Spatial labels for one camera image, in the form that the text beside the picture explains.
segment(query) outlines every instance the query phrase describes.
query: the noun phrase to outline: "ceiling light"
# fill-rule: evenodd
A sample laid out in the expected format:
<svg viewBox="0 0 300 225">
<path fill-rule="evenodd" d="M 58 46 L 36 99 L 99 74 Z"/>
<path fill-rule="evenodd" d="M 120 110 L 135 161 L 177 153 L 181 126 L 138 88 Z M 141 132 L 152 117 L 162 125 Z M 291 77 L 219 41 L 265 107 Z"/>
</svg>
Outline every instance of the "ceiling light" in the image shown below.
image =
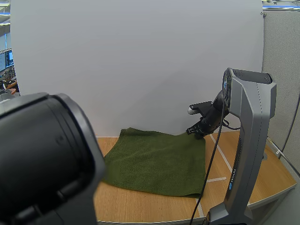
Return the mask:
<svg viewBox="0 0 300 225">
<path fill-rule="evenodd" d="M 0 22 L 0 26 L 10 25 L 10 22 Z"/>
<path fill-rule="evenodd" d="M 9 5 L 10 5 L 9 2 L 0 2 L 0 7 L 7 7 Z"/>
</svg>

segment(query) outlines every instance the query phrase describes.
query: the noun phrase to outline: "ceiling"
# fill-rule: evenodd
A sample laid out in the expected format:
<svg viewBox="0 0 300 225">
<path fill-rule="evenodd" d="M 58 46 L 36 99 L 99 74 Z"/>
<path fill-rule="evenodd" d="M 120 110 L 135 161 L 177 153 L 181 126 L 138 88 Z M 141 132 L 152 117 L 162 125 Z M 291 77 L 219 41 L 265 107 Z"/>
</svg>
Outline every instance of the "ceiling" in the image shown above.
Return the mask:
<svg viewBox="0 0 300 225">
<path fill-rule="evenodd" d="M 10 2 L 0 0 L 0 36 L 10 32 Z"/>
</svg>

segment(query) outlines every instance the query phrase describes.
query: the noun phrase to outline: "blue logo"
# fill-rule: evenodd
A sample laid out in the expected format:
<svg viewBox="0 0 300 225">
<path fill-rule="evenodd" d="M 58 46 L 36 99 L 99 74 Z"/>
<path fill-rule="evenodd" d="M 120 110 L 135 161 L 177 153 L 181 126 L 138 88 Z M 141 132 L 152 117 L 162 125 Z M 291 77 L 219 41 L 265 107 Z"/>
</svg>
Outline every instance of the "blue logo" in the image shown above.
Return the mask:
<svg viewBox="0 0 300 225">
<path fill-rule="evenodd" d="M 227 80 L 224 80 L 224 89 L 227 87 Z"/>
</svg>

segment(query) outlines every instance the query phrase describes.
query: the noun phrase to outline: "white tape line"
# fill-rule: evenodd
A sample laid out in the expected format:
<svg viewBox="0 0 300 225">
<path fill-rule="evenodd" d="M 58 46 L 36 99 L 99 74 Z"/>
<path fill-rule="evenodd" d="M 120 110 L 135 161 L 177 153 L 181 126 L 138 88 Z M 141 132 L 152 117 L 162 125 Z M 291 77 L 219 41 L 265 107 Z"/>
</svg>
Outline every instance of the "white tape line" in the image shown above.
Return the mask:
<svg viewBox="0 0 300 225">
<path fill-rule="evenodd" d="M 212 135 L 210 135 L 210 137 L 211 137 L 212 141 L 213 141 L 214 143 L 216 143 L 216 140 L 214 139 L 214 137 L 213 137 Z M 219 145 L 217 145 L 217 149 L 219 150 L 219 152 L 220 152 L 221 156 L 223 157 L 223 159 L 224 159 L 226 165 L 228 166 L 228 169 L 229 169 L 230 172 L 232 173 L 233 169 L 231 168 L 229 162 L 227 161 L 227 159 L 226 159 L 225 155 L 223 154 L 222 150 L 220 149 Z"/>
<path fill-rule="evenodd" d="M 199 202 L 199 205 L 198 205 L 198 212 L 199 212 L 199 217 L 204 217 L 202 206 L 201 206 L 200 202 Z"/>
<path fill-rule="evenodd" d="M 219 178 L 214 178 L 214 179 L 208 179 L 206 181 L 206 183 L 209 183 L 209 182 L 214 182 L 214 181 L 218 181 L 218 180 L 225 180 L 226 177 L 219 177 Z"/>
</svg>

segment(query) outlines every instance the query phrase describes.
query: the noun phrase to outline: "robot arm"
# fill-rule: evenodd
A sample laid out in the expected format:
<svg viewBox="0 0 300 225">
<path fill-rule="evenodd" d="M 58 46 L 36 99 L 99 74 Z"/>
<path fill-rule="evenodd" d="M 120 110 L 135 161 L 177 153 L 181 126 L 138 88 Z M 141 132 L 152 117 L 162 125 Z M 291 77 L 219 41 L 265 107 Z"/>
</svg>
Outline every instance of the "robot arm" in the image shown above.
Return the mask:
<svg viewBox="0 0 300 225">
<path fill-rule="evenodd" d="M 205 223 L 250 225 L 252 213 L 247 203 L 263 158 L 269 120 L 275 113 L 276 84 L 269 74 L 228 68 L 215 101 L 190 106 L 190 114 L 201 113 L 202 118 L 187 133 L 196 137 L 211 134 L 220 125 L 223 102 L 225 115 L 240 119 L 240 136 L 225 199 L 210 209 Z"/>
</svg>

